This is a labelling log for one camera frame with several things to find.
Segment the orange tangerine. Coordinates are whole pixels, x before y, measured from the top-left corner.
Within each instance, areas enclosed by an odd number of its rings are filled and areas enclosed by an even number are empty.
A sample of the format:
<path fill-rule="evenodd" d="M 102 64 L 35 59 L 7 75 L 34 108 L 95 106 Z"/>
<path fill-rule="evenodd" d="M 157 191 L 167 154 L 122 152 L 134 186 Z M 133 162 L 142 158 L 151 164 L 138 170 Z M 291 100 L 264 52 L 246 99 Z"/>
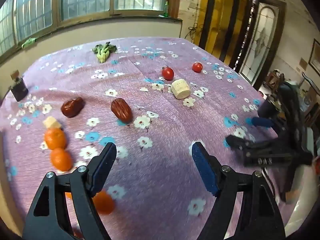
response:
<path fill-rule="evenodd" d="M 95 209 L 100 215 L 110 215 L 116 208 L 115 201 L 105 191 L 98 192 L 92 200 Z"/>
<path fill-rule="evenodd" d="M 50 153 L 52 165 L 62 172 L 69 171 L 73 167 L 71 155 L 63 148 L 56 148 Z"/>
<path fill-rule="evenodd" d="M 67 138 L 64 131 L 60 128 L 49 128 L 44 134 L 44 141 L 50 150 L 56 148 L 66 148 Z"/>

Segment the white cylindrical root piece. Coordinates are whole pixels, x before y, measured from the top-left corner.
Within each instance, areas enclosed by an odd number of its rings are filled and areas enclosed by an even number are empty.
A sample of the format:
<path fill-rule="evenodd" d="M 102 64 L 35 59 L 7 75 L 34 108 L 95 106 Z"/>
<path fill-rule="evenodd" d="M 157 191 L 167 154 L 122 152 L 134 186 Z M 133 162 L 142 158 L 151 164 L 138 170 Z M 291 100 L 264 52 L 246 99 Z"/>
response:
<path fill-rule="evenodd" d="M 171 91 L 178 100 L 185 99 L 190 95 L 190 87 L 184 79 L 175 80 L 171 84 Z"/>

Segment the small red tomato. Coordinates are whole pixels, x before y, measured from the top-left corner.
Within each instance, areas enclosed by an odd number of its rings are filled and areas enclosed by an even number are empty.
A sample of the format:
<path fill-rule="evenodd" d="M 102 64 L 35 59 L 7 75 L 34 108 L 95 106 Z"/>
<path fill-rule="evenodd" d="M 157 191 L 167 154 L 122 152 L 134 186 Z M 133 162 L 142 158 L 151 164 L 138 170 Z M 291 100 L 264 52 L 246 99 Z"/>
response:
<path fill-rule="evenodd" d="M 200 62 L 195 62 L 192 65 L 192 70 L 196 73 L 201 73 L 203 70 L 203 65 Z"/>

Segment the large red tomato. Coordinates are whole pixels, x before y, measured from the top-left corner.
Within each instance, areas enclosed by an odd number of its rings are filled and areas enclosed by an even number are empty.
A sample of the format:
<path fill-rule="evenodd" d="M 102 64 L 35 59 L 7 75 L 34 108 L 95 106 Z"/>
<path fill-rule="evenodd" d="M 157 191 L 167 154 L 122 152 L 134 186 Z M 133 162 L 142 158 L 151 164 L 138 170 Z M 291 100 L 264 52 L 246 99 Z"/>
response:
<path fill-rule="evenodd" d="M 162 68 L 161 74 L 165 80 L 172 81 L 174 79 L 174 71 L 168 66 Z"/>

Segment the red jujube date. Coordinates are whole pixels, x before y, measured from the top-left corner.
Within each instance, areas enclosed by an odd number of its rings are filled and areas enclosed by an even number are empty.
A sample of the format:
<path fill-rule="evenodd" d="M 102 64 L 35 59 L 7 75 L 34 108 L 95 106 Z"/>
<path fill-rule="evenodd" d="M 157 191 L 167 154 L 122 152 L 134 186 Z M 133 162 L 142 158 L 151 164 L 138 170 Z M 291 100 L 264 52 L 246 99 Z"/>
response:
<path fill-rule="evenodd" d="M 65 101 L 61 106 L 61 112 L 68 118 L 77 116 L 85 106 L 85 101 L 81 97 Z"/>
<path fill-rule="evenodd" d="M 111 111 L 125 124 L 129 124 L 133 119 L 133 113 L 130 106 L 122 98 L 116 98 L 112 101 Z"/>

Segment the purple floral tablecloth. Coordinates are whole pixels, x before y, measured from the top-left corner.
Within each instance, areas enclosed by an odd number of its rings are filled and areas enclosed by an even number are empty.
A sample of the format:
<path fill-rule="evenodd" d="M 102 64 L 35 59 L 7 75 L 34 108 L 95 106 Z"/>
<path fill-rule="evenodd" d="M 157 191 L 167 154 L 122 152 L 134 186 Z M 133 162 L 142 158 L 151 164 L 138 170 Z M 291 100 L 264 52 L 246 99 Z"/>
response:
<path fill-rule="evenodd" d="M 226 144 L 230 135 L 263 141 L 274 130 L 254 127 L 263 99 L 231 68 L 179 38 L 120 38 L 117 51 L 100 63 L 82 44 L 36 60 L 23 78 L 29 95 L 11 93 L 1 105 L 5 169 L 18 214 L 25 217 L 44 175 L 53 170 L 44 142 L 43 121 L 53 116 L 67 136 L 73 166 L 86 165 L 108 142 L 117 158 L 104 185 L 115 201 L 101 217 L 113 239 L 196 239 L 214 204 L 192 160 L 201 142 L 209 154 L 241 173 L 245 168 Z M 192 70 L 200 62 L 201 73 Z M 172 81 L 161 74 L 174 71 Z M 184 79 L 190 95 L 176 99 L 171 84 Z M 81 97 L 85 106 L 68 118 L 65 101 Z M 121 122 L 111 103 L 122 98 L 133 119 Z"/>

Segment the pale yellow root chunk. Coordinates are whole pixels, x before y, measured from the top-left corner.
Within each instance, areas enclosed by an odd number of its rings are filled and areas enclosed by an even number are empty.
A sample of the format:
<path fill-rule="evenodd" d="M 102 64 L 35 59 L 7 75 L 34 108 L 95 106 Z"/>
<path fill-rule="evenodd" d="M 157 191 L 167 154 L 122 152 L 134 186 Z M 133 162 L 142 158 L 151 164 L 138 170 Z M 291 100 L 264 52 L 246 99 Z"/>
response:
<path fill-rule="evenodd" d="M 53 116 L 48 116 L 43 121 L 43 125 L 45 126 L 46 129 L 50 129 L 50 128 L 60 129 L 62 127 L 62 125 Z"/>

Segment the stained glass door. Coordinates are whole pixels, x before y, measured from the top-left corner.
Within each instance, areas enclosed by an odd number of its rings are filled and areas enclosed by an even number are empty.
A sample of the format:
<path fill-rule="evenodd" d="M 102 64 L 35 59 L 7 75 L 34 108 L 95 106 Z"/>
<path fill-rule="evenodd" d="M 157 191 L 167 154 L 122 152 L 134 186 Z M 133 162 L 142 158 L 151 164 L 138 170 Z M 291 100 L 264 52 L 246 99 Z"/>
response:
<path fill-rule="evenodd" d="M 239 74 L 258 90 L 276 56 L 284 29 L 286 3 L 253 0 L 246 39 L 238 61 Z"/>

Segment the black jar with cork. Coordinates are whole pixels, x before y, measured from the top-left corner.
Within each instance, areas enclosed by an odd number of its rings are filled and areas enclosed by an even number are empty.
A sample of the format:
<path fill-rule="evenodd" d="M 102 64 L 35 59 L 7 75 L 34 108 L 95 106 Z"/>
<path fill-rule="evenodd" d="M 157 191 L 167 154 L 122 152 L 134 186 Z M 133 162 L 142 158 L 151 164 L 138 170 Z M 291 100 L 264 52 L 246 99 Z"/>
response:
<path fill-rule="evenodd" d="M 10 76 L 13 81 L 10 86 L 10 91 L 12 92 L 15 100 L 20 102 L 28 95 L 29 90 L 27 89 L 23 77 L 20 76 L 20 72 L 18 70 L 12 72 Z"/>

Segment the green bottle on sill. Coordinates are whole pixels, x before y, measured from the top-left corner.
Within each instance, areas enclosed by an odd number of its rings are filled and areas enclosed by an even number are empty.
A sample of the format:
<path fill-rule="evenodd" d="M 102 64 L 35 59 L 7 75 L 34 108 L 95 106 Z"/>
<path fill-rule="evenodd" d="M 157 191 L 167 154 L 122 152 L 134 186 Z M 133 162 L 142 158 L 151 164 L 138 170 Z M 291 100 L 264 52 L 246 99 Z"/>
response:
<path fill-rule="evenodd" d="M 164 4 L 164 14 L 163 14 L 164 17 L 169 17 L 169 3 L 168 1 L 165 2 Z"/>

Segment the green leafy vegetable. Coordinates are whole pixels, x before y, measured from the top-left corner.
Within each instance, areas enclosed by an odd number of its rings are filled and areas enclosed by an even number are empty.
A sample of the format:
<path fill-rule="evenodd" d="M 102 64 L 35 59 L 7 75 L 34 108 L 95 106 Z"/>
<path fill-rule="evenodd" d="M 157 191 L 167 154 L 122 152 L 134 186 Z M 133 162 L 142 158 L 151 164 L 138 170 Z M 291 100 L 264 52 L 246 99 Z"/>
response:
<path fill-rule="evenodd" d="M 93 49 L 93 53 L 96 55 L 100 63 L 106 62 L 110 54 L 117 51 L 117 46 L 106 42 L 105 44 L 97 44 Z"/>

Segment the green cloth on sill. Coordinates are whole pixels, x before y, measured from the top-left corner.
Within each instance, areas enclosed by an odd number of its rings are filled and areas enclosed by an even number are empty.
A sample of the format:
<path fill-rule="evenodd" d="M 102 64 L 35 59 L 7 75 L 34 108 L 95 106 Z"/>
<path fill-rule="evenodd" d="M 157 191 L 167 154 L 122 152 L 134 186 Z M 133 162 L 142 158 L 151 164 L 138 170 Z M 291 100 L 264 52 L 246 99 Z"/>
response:
<path fill-rule="evenodd" d="M 30 37 L 26 39 L 26 41 L 21 45 L 22 49 L 28 48 L 29 46 L 32 46 L 36 42 L 36 38 Z"/>

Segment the framed wall picture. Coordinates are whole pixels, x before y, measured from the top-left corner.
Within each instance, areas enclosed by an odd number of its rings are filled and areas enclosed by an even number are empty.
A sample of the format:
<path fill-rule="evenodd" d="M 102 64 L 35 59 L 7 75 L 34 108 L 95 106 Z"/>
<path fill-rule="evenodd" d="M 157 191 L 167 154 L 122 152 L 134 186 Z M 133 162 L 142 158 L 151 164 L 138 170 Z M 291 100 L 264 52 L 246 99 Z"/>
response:
<path fill-rule="evenodd" d="M 309 65 L 317 72 L 320 72 L 320 43 L 314 39 L 312 51 L 309 58 Z"/>

